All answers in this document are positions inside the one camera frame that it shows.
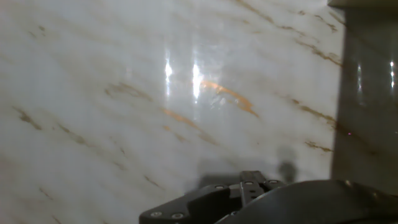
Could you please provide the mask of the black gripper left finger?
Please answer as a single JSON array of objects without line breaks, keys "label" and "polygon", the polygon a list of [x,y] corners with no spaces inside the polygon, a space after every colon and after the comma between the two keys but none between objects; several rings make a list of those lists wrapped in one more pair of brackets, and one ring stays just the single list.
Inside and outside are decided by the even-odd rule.
[{"label": "black gripper left finger", "polygon": [[139,224],[217,223],[266,192],[259,171],[243,171],[236,184],[212,184],[159,205],[139,216]]}]

